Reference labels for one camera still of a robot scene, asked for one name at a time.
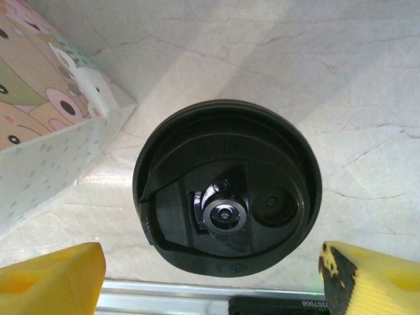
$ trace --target printed number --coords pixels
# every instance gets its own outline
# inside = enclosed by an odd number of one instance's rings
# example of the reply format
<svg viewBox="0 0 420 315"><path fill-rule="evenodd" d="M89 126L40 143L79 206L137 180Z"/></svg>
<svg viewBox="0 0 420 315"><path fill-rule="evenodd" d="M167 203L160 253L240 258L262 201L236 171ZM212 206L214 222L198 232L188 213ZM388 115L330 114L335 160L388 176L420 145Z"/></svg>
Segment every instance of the printed number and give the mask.
<svg viewBox="0 0 420 315"><path fill-rule="evenodd" d="M303 307L328 308L328 304L324 301L302 301Z"/></svg>
<svg viewBox="0 0 420 315"><path fill-rule="evenodd" d="M198 156L201 158L205 158L206 156L211 156L210 142L198 144L197 152L198 152Z"/></svg>
<svg viewBox="0 0 420 315"><path fill-rule="evenodd" d="M237 154L238 143L236 140L227 140L224 142L224 153L225 154Z"/></svg>

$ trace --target cartoon face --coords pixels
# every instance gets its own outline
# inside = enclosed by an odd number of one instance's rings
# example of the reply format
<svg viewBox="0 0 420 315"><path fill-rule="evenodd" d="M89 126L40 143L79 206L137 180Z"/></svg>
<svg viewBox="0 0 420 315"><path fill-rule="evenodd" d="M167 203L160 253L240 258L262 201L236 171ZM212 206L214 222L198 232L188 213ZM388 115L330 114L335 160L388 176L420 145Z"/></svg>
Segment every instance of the cartoon face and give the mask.
<svg viewBox="0 0 420 315"><path fill-rule="evenodd" d="M73 75L79 88L89 100L87 107L92 117L97 116L97 113L104 115L112 110L119 109L110 87L99 71L84 67L77 68L68 54L52 43L49 43L49 45L62 65Z"/></svg>
<svg viewBox="0 0 420 315"><path fill-rule="evenodd" d="M48 34L56 31L54 26L49 24L41 15L34 11L22 0L4 0L7 16L19 23L21 26L29 29L33 33Z"/></svg>
<svg viewBox="0 0 420 315"><path fill-rule="evenodd" d="M77 104L64 93L47 89L47 96L49 102L31 109L29 114L48 130L61 130L88 119L83 117Z"/></svg>
<svg viewBox="0 0 420 315"><path fill-rule="evenodd" d="M67 73L68 77L66 77L60 72L59 67L63 70L65 70L65 67L57 60L49 46L34 33L17 28L3 15L0 15L0 57L12 70L8 73L2 72L0 78L2 86L7 89L12 87L13 82L16 82L16 76L18 76L45 101L48 99L47 88L58 89L72 97L84 114L87 114L87 100L78 89L77 83L72 78L68 78L70 75ZM0 95L0 100L9 104L27 104L28 100L21 102L22 95L16 99L15 96L17 96L16 93L9 93L7 98L1 98Z"/></svg>
<svg viewBox="0 0 420 315"><path fill-rule="evenodd" d="M0 150L50 133L26 112L4 102L0 102L0 125Z"/></svg>

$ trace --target black plastic lid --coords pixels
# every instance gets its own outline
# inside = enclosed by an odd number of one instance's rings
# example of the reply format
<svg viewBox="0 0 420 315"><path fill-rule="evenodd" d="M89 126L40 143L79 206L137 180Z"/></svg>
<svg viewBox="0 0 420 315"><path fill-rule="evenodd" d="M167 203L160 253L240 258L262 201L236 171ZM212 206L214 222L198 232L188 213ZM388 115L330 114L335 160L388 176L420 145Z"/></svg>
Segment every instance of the black plastic lid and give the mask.
<svg viewBox="0 0 420 315"><path fill-rule="evenodd" d="M221 177L233 190L206 200L203 192ZM306 238L322 181L308 142L285 119L247 102L213 100L177 112L152 133L135 166L133 196L163 258L189 272L234 277L271 267ZM204 209L221 198L247 213L234 235L238 214L219 211L232 229L225 232L217 228L223 220ZM282 215L272 216L282 200ZM217 227L206 229L203 216Z"/></svg>

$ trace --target marble countertop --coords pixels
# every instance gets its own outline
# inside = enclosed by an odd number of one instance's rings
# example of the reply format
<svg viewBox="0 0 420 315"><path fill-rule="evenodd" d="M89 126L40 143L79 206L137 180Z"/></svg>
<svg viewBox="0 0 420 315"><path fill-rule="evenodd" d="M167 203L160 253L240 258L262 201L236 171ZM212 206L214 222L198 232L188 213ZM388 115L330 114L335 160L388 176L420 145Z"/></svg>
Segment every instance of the marble countertop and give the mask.
<svg viewBox="0 0 420 315"><path fill-rule="evenodd" d="M0 265L99 241L107 277L321 291L318 254L341 240L420 261L420 2L28 0L139 106L86 177L0 243ZM308 139L324 195L304 243L253 276L171 266L131 195L142 145L193 103L237 98Z"/></svg>

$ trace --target metal rail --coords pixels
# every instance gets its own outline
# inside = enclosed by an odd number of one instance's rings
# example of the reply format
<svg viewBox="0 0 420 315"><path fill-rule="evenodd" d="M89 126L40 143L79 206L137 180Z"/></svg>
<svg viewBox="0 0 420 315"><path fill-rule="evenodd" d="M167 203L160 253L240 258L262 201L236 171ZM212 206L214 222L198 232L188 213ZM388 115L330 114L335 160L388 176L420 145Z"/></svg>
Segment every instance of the metal rail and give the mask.
<svg viewBox="0 0 420 315"><path fill-rule="evenodd" d="M236 295L325 300L323 293L106 280L95 314L227 315L229 298Z"/></svg>

